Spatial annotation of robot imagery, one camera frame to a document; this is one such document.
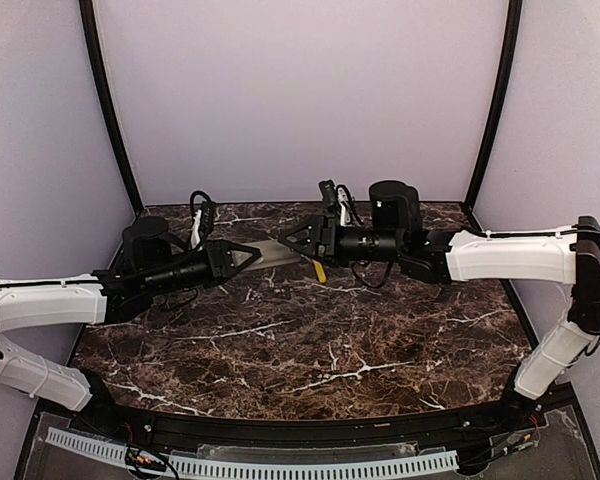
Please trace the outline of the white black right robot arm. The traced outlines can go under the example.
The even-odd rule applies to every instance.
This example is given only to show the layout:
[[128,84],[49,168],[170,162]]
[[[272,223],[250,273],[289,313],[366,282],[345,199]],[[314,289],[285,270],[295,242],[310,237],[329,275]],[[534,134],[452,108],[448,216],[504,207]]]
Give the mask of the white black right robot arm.
[[537,280],[571,286],[571,306],[512,380],[514,396],[536,400],[587,347],[600,340],[600,226],[582,216],[573,226],[540,231],[442,231],[423,225],[419,193],[397,180],[369,187],[371,223],[361,223],[343,185],[319,184],[327,209],[282,232],[278,240],[324,265],[399,266],[411,279],[450,284],[482,279]]

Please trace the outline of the grey remote control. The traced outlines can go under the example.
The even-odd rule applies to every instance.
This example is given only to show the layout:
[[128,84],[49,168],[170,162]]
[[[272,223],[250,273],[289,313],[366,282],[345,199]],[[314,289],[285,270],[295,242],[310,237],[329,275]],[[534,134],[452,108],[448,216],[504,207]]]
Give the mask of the grey remote control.
[[274,240],[263,240],[248,243],[249,247],[258,248],[261,257],[246,268],[246,271],[262,270],[298,263],[301,255]]

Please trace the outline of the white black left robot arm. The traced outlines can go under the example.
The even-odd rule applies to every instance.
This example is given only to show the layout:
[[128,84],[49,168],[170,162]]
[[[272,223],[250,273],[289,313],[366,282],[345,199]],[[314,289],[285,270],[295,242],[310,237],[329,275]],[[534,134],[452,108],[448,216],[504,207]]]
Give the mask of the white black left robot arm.
[[122,233],[122,262],[90,274],[35,281],[0,280],[0,384],[74,412],[113,399],[100,377],[15,345],[6,332],[59,324],[110,325],[148,310],[155,297],[221,285],[262,257],[253,246],[209,240],[196,225],[184,241],[166,219],[137,220]]

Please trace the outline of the yellow handled screwdriver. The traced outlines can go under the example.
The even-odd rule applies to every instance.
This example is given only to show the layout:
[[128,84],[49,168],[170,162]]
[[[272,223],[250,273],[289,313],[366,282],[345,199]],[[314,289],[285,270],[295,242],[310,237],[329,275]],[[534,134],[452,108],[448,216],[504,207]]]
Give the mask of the yellow handled screwdriver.
[[319,261],[316,261],[316,260],[313,260],[312,264],[313,264],[314,271],[315,271],[318,282],[320,284],[325,284],[327,281],[327,277],[326,277],[326,273],[325,273],[323,265]]

